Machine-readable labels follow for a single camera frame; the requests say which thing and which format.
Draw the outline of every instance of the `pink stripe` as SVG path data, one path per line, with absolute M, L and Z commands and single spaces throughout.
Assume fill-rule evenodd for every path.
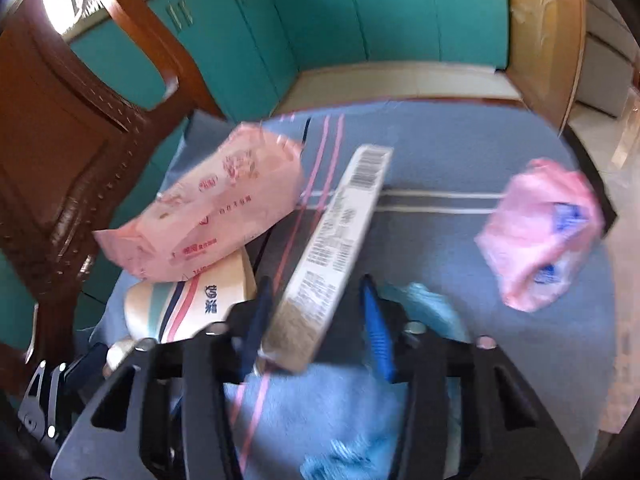
M 280 280 L 282 278 L 282 272 L 284 270 L 284 266 L 289 257 L 289 253 L 293 245 L 293 240 L 295 239 L 296 233 L 300 228 L 300 222 L 302 221 L 302 213 L 306 209 L 306 204 L 309 202 L 311 191 L 314 188 L 314 183 L 316 181 L 316 176 L 318 176 L 318 170 L 320 169 L 320 163 L 322 162 L 322 156 L 324 155 L 324 146 L 326 144 L 326 138 L 328 137 L 328 135 L 329 135 L 329 116 L 324 118 L 324 130 L 322 131 L 322 140 L 320 141 L 320 147 L 318 148 L 318 153 L 316 154 L 316 161 L 314 163 L 313 169 L 311 170 L 311 175 L 309 175 L 309 180 L 306 183 L 306 188 L 302 193 L 302 207 L 298 211 L 298 216 L 296 218 L 296 223 L 294 224 L 293 231 L 289 235 L 289 240 L 287 241 L 287 245 L 285 246 L 285 249 L 282 253 L 282 257 L 280 258 L 280 263 L 278 264 L 278 271 L 276 273 L 275 279 L 273 280 L 274 291 L 277 291 L 280 286 Z M 238 414 L 240 413 L 240 408 L 242 406 L 242 398 L 244 397 L 245 388 L 246 388 L 246 384 L 243 383 L 236 390 L 236 396 L 234 397 L 234 405 L 231 410 L 231 417 L 229 418 L 229 422 L 231 423 L 231 425 L 235 423 L 235 421 L 238 418 Z
M 333 179 L 334 176 L 334 171 L 335 171 L 335 166 L 338 160 L 338 154 L 340 152 L 340 144 L 342 142 L 342 131 L 343 131 L 343 126 L 344 126 L 344 115 L 341 115 L 340 118 L 338 119 L 338 132 L 336 133 L 336 139 L 335 139 L 335 146 L 334 146 L 334 154 L 332 155 L 332 160 L 331 160 L 331 165 L 329 167 L 329 171 L 327 173 L 326 179 L 324 181 L 324 188 L 322 191 L 322 195 L 328 195 L 328 188 L 331 186 L 331 180 Z M 321 144 L 321 150 L 324 151 L 324 142 L 328 136 L 329 133 L 329 116 L 324 118 L 324 132 L 322 133 L 322 144 Z M 314 172 L 312 172 L 312 176 L 313 179 L 316 179 L 316 173 L 318 172 L 317 169 L 319 168 L 320 163 L 319 161 L 316 159 L 316 166 L 314 167 Z M 300 209 L 300 211 L 298 212 L 298 218 L 302 217 L 302 212 L 304 211 L 304 207 L 306 206 L 306 202 L 308 202 L 308 197 L 309 194 L 311 192 L 313 183 L 311 182 L 305 190 L 305 198 L 303 199 L 303 208 Z M 291 244 L 293 244 L 293 236 L 296 233 L 297 227 L 299 225 L 299 222 L 296 222 L 296 226 L 294 227 L 294 232 L 292 234 L 292 237 L 289 239 L 289 241 L 291 242 Z M 288 250 L 290 250 L 289 245 L 287 244 L 287 248 L 285 249 L 285 254 L 282 255 L 283 260 L 280 262 L 280 267 L 281 269 L 278 269 L 278 272 L 280 275 L 276 274 L 276 277 L 278 278 L 278 284 L 280 283 L 280 278 L 282 276 L 282 269 L 284 268 L 284 263 L 286 263 L 286 257 L 289 256 Z M 274 285 L 273 288 L 274 290 L 277 290 L 278 286 L 275 285 L 276 280 L 274 280 Z M 258 399 L 255 403 L 255 410 L 254 410 L 254 415 L 251 418 L 251 423 L 249 426 L 249 430 L 248 433 L 244 439 L 244 445 L 242 446 L 242 451 L 241 451 L 241 455 L 240 455 L 240 471 L 244 472 L 245 468 L 246 468 L 246 464 L 247 461 L 249 459 L 249 452 L 251 451 L 251 442 L 254 439 L 254 433 L 256 428 L 258 427 L 258 424 L 260 423 L 260 418 L 262 417 L 262 408 L 264 405 L 264 399 L 267 395 L 267 390 L 269 389 L 269 379 L 271 377 L 271 373 L 267 372 L 262 376 L 262 381 L 260 382 L 260 391 L 258 392 Z
M 193 301 L 193 297 L 196 295 L 196 290 L 198 290 L 198 282 L 199 281 L 200 281 L 200 275 L 199 274 L 196 275 L 191 280 L 191 285 L 189 286 L 189 291 L 187 292 L 187 296 L 184 298 L 184 301 L 182 302 L 182 304 L 180 306 L 180 310 L 178 311 L 178 314 L 175 316 L 174 323 L 171 325 L 171 328 L 169 329 L 169 335 L 166 338 L 166 340 L 168 342 L 174 340 L 175 333 L 180 328 L 180 323 L 182 323 L 182 320 L 184 319 L 184 316 L 187 315 L 187 311 L 189 310 L 189 307 L 191 306 L 191 302 Z
M 318 202 L 318 209 L 316 209 L 316 214 L 314 215 L 314 221 L 311 224 L 312 231 L 315 231 L 316 227 L 318 227 L 318 222 L 320 221 L 320 217 L 322 216 L 322 212 L 324 211 L 324 205 L 326 204 L 326 199 L 329 196 L 331 183 L 334 180 L 334 171 L 335 171 L 336 164 L 338 163 L 338 154 L 340 153 L 340 144 L 342 143 L 343 131 L 344 131 L 344 114 L 342 114 L 338 118 L 338 132 L 335 135 L 334 154 L 331 156 L 329 173 L 327 174 L 326 180 L 324 181 L 324 187 L 322 188 L 322 196 L 320 197 L 320 202 Z
M 262 407 L 264 406 L 264 399 L 267 397 L 267 390 L 269 389 L 269 379 L 271 378 L 271 372 L 267 371 L 262 376 L 260 381 L 260 390 L 258 391 L 258 399 L 255 401 L 254 415 L 251 417 L 251 423 L 244 439 L 244 445 L 240 452 L 240 472 L 244 473 L 246 469 L 246 462 L 249 460 L 249 451 L 251 450 L 251 442 L 254 440 L 255 430 L 258 427 L 260 418 L 262 417 Z

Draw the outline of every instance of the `pink plastic bag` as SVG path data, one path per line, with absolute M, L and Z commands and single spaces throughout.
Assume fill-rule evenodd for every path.
M 153 282 L 188 280 L 265 232 L 296 206 L 301 147 L 240 124 L 137 218 L 94 235 L 108 259 Z
M 534 312 L 568 289 L 602 225 L 584 175 L 537 159 L 511 179 L 476 243 L 504 303 Z

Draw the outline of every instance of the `chair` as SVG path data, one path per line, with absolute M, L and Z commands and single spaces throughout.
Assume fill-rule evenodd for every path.
M 163 101 L 139 108 L 100 81 L 22 0 L 0 35 L 0 249 L 36 300 L 26 353 L 0 344 L 0 390 L 20 394 L 41 360 L 73 357 L 82 282 L 158 144 L 200 108 L 222 116 L 182 45 L 143 0 L 101 0 L 153 62 Z

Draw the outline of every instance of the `blue rag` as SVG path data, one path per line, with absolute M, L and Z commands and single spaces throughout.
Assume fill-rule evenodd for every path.
M 378 290 L 386 300 L 400 303 L 411 320 L 423 322 L 439 336 L 470 342 L 469 334 L 456 311 L 439 294 L 429 291 L 421 283 L 406 287 L 389 284 Z M 406 393 L 405 384 L 393 385 L 398 396 Z M 460 464 L 460 441 L 462 438 L 462 403 L 460 382 L 447 381 L 449 394 L 449 442 L 444 478 L 457 474 Z M 402 413 L 398 412 L 397 423 L 386 433 L 376 436 L 361 435 L 351 443 L 332 440 L 331 451 L 321 456 L 307 456 L 300 473 L 305 480 L 384 480 L 387 478 L 396 450 Z

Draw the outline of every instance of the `pink tissue pack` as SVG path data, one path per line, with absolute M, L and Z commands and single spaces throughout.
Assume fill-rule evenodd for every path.
M 258 124 L 240 124 L 139 216 L 95 231 L 95 238 L 108 259 L 137 278 L 188 280 L 295 208 L 301 149 Z
M 585 176 L 536 159 L 511 179 L 476 243 L 504 303 L 534 312 L 568 289 L 602 225 Z

